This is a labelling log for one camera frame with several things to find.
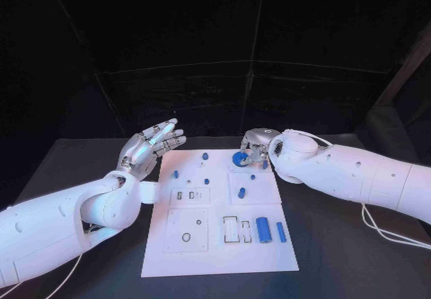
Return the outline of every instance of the table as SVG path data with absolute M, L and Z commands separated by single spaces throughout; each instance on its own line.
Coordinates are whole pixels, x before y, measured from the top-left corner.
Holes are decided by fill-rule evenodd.
M 356 135 L 323 138 L 362 147 Z M 241 140 L 189 138 L 179 150 L 238 148 Z M 58 140 L 18 202 L 103 178 L 116 168 L 126 141 Z M 146 180 L 157 180 L 159 170 L 160 163 Z M 385 240 L 362 222 L 361 204 L 279 177 L 277 185 L 299 272 L 142 278 L 153 210 L 143 204 L 131 227 L 84 254 L 54 298 L 430 298 L 431 251 Z M 369 210 L 384 229 L 431 243 L 413 217 L 381 207 Z M 45 298 L 74 264 L 26 281 L 9 298 Z

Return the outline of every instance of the robotic hand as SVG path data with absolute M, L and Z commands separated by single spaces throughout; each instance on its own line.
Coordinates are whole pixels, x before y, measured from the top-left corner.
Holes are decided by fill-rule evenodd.
M 315 139 L 326 146 L 319 146 Z M 244 152 L 248 144 L 251 156 Z M 304 183 L 340 199 L 394 209 L 431 224 L 431 168 L 333 145 L 296 130 L 283 134 L 266 128 L 250 130 L 235 155 L 238 166 L 270 156 L 276 172 L 287 182 Z
M 159 198 L 159 183 L 142 180 L 157 157 L 186 142 L 176 123 L 172 119 L 133 136 L 117 170 L 103 179 L 0 212 L 0 288 L 54 270 L 133 224 L 142 202 Z M 93 224 L 88 230 L 82 221 Z

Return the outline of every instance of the oval hole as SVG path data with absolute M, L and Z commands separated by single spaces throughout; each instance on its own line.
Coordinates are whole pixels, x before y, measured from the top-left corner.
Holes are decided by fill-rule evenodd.
M 16 231 L 23 232 L 23 224 L 20 222 L 16 223 Z
M 182 235 L 182 240 L 185 242 L 189 242 L 191 241 L 191 234 L 186 232 L 183 235 Z
M 64 206 L 59 206 L 59 207 L 58 207 L 58 210 L 61 211 L 61 215 L 65 217 L 65 207 L 64 207 Z

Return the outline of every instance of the blue object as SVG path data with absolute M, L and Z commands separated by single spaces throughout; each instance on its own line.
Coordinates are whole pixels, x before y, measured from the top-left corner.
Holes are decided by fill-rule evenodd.
M 232 162 L 234 164 L 238 166 L 238 167 L 245 167 L 247 165 L 241 165 L 240 162 L 248 157 L 248 154 L 247 153 L 242 153 L 241 151 L 238 151 L 235 154 L 234 154 L 234 157 L 232 157 Z
M 286 234 L 284 234 L 281 222 L 277 222 L 277 228 L 279 228 L 279 234 L 280 234 L 280 241 L 281 241 L 281 243 L 286 243 Z
M 245 188 L 241 188 L 240 193 L 238 193 L 238 197 L 244 198 L 244 196 L 245 196 Z
M 257 219 L 257 226 L 258 226 L 258 241 L 261 243 L 273 242 L 270 225 L 268 225 L 268 218 L 260 217 Z

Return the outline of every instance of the black backdrop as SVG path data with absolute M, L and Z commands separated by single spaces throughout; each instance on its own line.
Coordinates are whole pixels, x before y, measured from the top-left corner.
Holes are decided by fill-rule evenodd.
M 188 136 L 352 131 L 430 16 L 427 0 L 3 1 L 0 208 L 58 138 L 172 117 Z

